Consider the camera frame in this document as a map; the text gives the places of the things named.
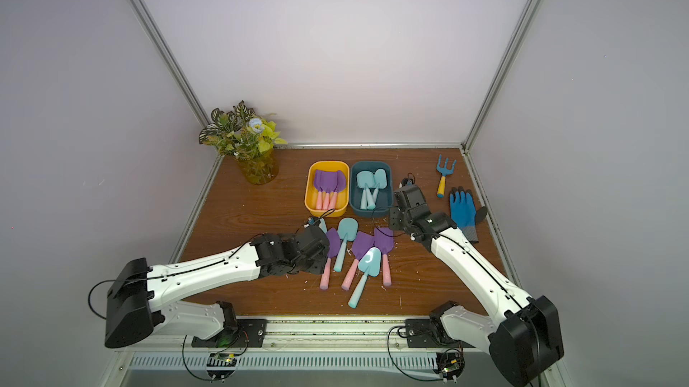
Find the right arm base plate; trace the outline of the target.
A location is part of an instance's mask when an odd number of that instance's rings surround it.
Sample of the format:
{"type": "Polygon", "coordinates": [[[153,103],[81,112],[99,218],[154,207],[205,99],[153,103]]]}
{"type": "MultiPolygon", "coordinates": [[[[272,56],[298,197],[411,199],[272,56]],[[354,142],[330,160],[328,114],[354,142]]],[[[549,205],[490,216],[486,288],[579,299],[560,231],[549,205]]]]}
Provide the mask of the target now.
{"type": "Polygon", "coordinates": [[[422,318],[405,319],[400,335],[407,340],[410,348],[471,348],[472,345],[461,340],[452,340],[439,321],[422,318]]]}

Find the dark teal storage box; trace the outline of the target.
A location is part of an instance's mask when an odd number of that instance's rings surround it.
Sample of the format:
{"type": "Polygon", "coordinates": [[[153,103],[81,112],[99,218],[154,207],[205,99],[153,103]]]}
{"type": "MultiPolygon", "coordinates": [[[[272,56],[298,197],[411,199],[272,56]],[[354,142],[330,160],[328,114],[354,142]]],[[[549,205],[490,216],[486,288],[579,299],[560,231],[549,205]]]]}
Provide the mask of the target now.
{"type": "Polygon", "coordinates": [[[353,209],[355,215],[361,218],[384,218],[389,214],[389,209],[393,205],[393,188],[392,188],[392,169],[384,162],[380,161],[360,161],[355,163],[351,169],[352,180],[350,187],[350,206],[353,209]],[[383,168],[386,170],[388,177],[388,187],[384,190],[380,190],[378,200],[374,210],[362,210],[360,209],[360,201],[362,197],[362,191],[357,187],[356,175],[360,171],[371,171],[376,172],[377,169],[383,168]]]}

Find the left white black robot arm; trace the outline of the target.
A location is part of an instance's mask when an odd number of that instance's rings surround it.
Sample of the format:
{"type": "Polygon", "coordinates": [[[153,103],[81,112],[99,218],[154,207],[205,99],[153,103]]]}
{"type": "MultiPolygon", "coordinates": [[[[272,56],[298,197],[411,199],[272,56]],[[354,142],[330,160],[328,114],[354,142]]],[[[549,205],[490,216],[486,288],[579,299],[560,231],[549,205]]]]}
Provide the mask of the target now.
{"type": "Polygon", "coordinates": [[[107,292],[104,345],[132,346],[152,335],[210,340],[233,331],[231,305],[191,304],[189,297],[229,284],[324,272],[329,241],[317,225],[295,234],[258,234],[235,249],[168,265],[129,261],[107,292]]]}

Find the teal shovel eleventh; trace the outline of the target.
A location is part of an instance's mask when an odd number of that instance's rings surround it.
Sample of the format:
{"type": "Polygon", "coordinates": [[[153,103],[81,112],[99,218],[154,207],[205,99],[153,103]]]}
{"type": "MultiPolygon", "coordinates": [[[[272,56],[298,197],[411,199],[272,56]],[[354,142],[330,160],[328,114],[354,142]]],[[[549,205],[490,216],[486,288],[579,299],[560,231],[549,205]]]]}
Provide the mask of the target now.
{"type": "Polygon", "coordinates": [[[388,177],[385,169],[379,168],[376,170],[374,173],[374,183],[375,188],[371,196],[373,206],[376,206],[380,190],[384,190],[388,187],[388,177]]]}

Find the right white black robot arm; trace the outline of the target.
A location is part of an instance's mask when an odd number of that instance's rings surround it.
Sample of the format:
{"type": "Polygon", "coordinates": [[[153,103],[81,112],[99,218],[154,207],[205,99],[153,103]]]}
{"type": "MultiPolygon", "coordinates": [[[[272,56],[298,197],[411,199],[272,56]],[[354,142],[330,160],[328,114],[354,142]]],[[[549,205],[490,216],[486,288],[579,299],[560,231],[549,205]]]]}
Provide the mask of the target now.
{"type": "Polygon", "coordinates": [[[502,275],[446,213],[430,210],[417,186],[397,189],[394,197],[390,228],[409,234],[447,265],[486,311],[472,313],[454,302],[436,308],[431,313],[436,340],[462,341],[484,351],[513,386],[538,380],[563,358],[559,313],[551,300],[532,297],[502,275]]]}

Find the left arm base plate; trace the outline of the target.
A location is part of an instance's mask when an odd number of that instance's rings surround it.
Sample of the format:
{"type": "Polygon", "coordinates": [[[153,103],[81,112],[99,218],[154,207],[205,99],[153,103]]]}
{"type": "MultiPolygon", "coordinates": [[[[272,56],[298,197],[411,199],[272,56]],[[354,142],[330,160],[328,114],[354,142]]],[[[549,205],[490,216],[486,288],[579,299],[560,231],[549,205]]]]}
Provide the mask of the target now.
{"type": "Polygon", "coordinates": [[[224,328],[209,340],[194,337],[192,348],[261,348],[267,331],[267,319],[239,319],[234,327],[224,328]]]}

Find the yellow plastic storage box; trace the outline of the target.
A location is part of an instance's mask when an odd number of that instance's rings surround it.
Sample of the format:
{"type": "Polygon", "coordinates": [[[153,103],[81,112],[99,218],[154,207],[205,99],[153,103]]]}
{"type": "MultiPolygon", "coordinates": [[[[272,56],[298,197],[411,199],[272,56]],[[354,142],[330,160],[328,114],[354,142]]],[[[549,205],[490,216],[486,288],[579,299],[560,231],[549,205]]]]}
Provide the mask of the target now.
{"type": "Polygon", "coordinates": [[[342,161],[318,161],[310,166],[304,194],[304,205],[312,216],[321,216],[332,208],[328,218],[339,218],[346,213],[349,204],[350,167],[342,161]],[[344,176],[344,183],[337,185],[337,191],[326,196],[326,191],[320,191],[316,185],[318,172],[338,173],[344,176]]]}

